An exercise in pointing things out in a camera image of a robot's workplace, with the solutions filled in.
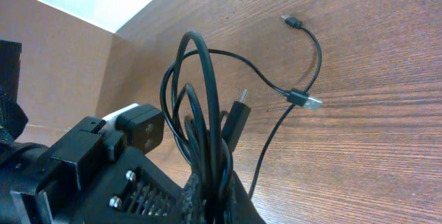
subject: wood grain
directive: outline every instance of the wood grain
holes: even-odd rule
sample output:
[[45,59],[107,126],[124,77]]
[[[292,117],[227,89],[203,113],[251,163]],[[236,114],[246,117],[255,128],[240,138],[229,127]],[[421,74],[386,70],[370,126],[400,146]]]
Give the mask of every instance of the wood grain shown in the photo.
[[[182,35],[250,59],[275,84],[302,88],[315,65],[301,19],[324,61],[317,112],[293,111],[271,144],[253,197],[268,223],[442,222],[442,0],[154,0],[113,40],[97,112],[159,104]],[[252,112],[234,153],[246,189],[260,150],[288,104],[240,62],[212,56],[221,109],[249,89]],[[200,62],[186,60],[206,106]],[[170,131],[148,154],[183,186],[189,166]]]

